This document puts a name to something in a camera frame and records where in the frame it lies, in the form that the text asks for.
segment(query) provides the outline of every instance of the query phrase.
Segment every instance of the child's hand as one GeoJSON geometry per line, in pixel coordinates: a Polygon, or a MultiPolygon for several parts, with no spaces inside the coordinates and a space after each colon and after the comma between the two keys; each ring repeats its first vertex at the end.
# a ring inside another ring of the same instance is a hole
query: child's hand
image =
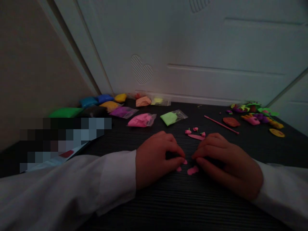
{"type": "Polygon", "coordinates": [[[136,153],[136,188],[149,186],[163,175],[176,170],[185,161],[184,151],[172,134],[158,132],[148,138],[136,153]],[[181,157],[166,160],[166,152],[175,152],[181,157]]]}
{"type": "Polygon", "coordinates": [[[247,199],[255,199],[263,184],[259,165],[239,146],[229,143],[218,133],[208,135],[198,146],[192,159],[214,180],[234,193],[247,199]],[[202,157],[209,156],[226,164],[224,170],[202,157]]]}

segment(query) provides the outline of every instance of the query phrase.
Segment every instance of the door panel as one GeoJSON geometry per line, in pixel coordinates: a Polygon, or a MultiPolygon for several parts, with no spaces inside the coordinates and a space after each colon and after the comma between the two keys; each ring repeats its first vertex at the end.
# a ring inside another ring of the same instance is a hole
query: door panel
{"type": "Polygon", "coordinates": [[[148,90],[172,94],[174,101],[266,105],[308,64],[305,1],[78,4],[115,93],[148,90]]]}

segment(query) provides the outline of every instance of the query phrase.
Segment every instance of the finger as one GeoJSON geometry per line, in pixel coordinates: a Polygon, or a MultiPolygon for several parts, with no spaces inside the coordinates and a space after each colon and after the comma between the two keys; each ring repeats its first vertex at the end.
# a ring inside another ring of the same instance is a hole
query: finger
{"type": "Polygon", "coordinates": [[[196,159],[198,157],[206,157],[206,156],[220,160],[224,163],[230,163],[231,160],[231,157],[227,154],[225,149],[211,145],[206,145],[196,150],[192,156],[192,159],[196,159]]]}
{"type": "Polygon", "coordinates": [[[239,184],[239,180],[232,175],[224,172],[223,170],[219,169],[209,161],[204,158],[197,158],[197,163],[200,167],[215,181],[222,184],[223,186],[233,189],[239,184]]]}
{"type": "Polygon", "coordinates": [[[227,141],[222,135],[220,135],[219,133],[211,133],[208,135],[208,137],[215,137],[217,139],[220,139],[222,141],[227,141]]]}
{"type": "Polygon", "coordinates": [[[171,142],[177,144],[176,139],[174,138],[174,136],[172,134],[161,135],[161,138],[163,138],[164,140],[171,141],[171,142]]]}
{"type": "Polygon", "coordinates": [[[211,136],[208,136],[206,137],[204,140],[201,141],[201,143],[198,145],[198,148],[201,148],[202,146],[205,146],[205,145],[211,145],[211,146],[216,146],[216,147],[219,147],[219,148],[226,148],[227,147],[227,142],[225,141],[222,141],[216,137],[211,137],[211,136]]]}
{"type": "Polygon", "coordinates": [[[172,172],[176,170],[182,163],[184,163],[185,159],[183,157],[176,157],[169,160],[165,160],[163,164],[164,174],[172,172]]]}
{"type": "Polygon", "coordinates": [[[160,131],[160,132],[158,132],[158,133],[152,135],[150,138],[159,137],[159,136],[161,136],[161,135],[163,135],[163,134],[166,134],[166,132],[165,132],[165,131],[160,131]]]}
{"type": "Polygon", "coordinates": [[[164,145],[165,145],[165,151],[176,152],[181,157],[185,158],[185,153],[183,149],[180,146],[178,146],[178,144],[173,143],[171,141],[165,141],[164,145]]]}

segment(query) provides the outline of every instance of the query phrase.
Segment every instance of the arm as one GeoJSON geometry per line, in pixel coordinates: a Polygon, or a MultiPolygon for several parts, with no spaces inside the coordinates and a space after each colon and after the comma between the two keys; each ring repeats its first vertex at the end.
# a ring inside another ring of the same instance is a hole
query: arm
{"type": "Polygon", "coordinates": [[[308,227],[308,169],[258,162],[263,185],[253,204],[294,230],[308,227]]]}
{"type": "Polygon", "coordinates": [[[92,213],[99,216],[135,197],[176,170],[185,154],[161,131],[135,151],[77,156],[58,167],[0,179],[0,231],[75,230],[92,213]],[[180,157],[166,160],[166,151],[180,157]]]}
{"type": "Polygon", "coordinates": [[[208,135],[192,156],[214,180],[294,230],[308,227],[308,169],[273,167],[253,160],[220,134],[208,135]],[[203,157],[225,163],[219,169],[203,157]]]}

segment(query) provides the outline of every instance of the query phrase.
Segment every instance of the green clay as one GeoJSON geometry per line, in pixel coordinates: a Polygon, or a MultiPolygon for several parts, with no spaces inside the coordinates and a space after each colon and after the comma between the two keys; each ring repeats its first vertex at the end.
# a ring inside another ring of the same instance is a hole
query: green clay
{"type": "Polygon", "coordinates": [[[49,118],[72,118],[78,115],[83,109],[76,107],[63,107],[53,113],[51,113],[49,118]]]}
{"type": "Polygon", "coordinates": [[[168,112],[160,116],[167,126],[174,124],[177,120],[177,115],[173,112],[168,112]]]}

